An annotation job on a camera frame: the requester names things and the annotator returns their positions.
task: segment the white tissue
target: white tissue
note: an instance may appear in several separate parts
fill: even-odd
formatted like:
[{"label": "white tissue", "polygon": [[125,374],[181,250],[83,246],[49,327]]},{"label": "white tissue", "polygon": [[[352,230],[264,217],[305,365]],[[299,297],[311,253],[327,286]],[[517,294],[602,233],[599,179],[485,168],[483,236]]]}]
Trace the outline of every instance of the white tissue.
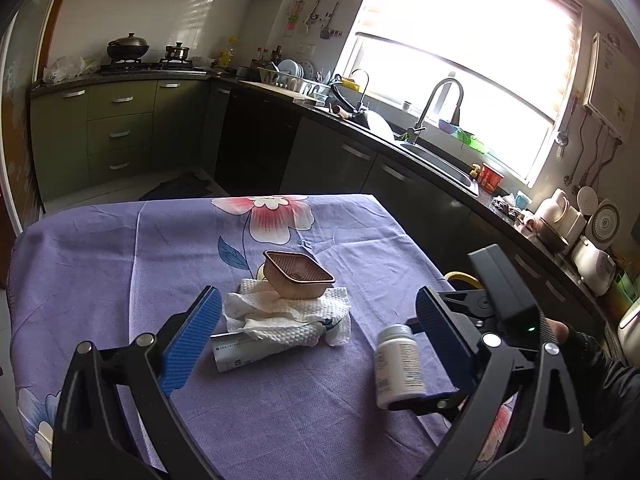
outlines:
[{"label": "white tissue", "polygon": [[285,300],[266,280],[241,280],[239,290],[228,293],[222,305],[229,332],[286,346],[314,346],[325,333],[322,321],[330,319],[335,326],[326,332],[327,344],[349,342],[351,305],[344,287],[330,287],[314,300]]}]

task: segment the window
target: window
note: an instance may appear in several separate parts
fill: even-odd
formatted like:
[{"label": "window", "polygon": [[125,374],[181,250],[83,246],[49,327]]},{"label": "window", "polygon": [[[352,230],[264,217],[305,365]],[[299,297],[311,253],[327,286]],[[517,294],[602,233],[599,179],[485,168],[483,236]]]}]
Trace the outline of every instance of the window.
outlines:
[{"label": "window", "polygon": [[[531,181],[572,80],[578,17],[569,0],[364,0],[346,72],[365,69],[368,93],[409,101],[416,116],[454,76],[460,126]],[[428,118],[449,121],[457,99],[455,85],[443,87]]]}]

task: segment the faucet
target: faucet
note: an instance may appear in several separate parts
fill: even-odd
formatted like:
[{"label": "faucet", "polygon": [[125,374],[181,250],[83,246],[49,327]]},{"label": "faucet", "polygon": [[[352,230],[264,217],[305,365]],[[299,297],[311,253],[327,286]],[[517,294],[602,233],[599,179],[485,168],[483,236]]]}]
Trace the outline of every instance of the faucet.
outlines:
[{"label": "faucet", "polygon": [[420,132],[426,129],[426,126],[422,126],[422,123],[424,122],[424,118],[427,115],[427,110],[429,110],[429,107],[431,106],[433,98],[435,97],[438,89],[446,83],[455,83],[456,85],[458,85],[458,89],[460,90],[460,92],[458,93],[458,102],[456,104],[456,109],[453,111],[453,117],[451,118],[451,124],[453,124],[454,126],[460,126],[460,105],[462,104],[462,98],[465,96],[465,91],[463,90],[460,81],[453,77],[446,77],[436,86],[434,86],[433,91],[431,92],[431,96],[427,101],[427,105],[424,107],[424,110],[422,111],[422,114],[420,115],[420,118],[417,120],[415,125],[413,127],[407,128],[405,133],[402,134],[402,136],[408,143],[415,144],[415,141],[418,140]]}]

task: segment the red cup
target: red cup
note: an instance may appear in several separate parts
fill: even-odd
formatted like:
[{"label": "red cup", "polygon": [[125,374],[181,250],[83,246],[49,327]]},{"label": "red cup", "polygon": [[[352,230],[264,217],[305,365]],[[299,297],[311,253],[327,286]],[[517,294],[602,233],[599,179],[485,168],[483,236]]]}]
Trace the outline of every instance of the red cup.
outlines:
[{"label": "red cup", "polygon": [[480,176],[478,177],[478,183],[484,187],[488,192],[493,193],[498,189],[498,185],[504,179],[504,175],[495,170],[488,164],[482,163],[482,170],[480,170]]}]

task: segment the blue cup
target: blue cup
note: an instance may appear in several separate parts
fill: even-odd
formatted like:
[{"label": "blue cup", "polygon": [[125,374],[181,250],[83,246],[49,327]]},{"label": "blue cup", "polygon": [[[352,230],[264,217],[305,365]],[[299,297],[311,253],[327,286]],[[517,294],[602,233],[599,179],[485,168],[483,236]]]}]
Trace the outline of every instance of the blue cup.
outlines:
[{"label": "blue cup", "polygon": [[521,210],[525,210],[531,204],[531,199],[523,192],[519,191],[516,195],[516,207]]}]

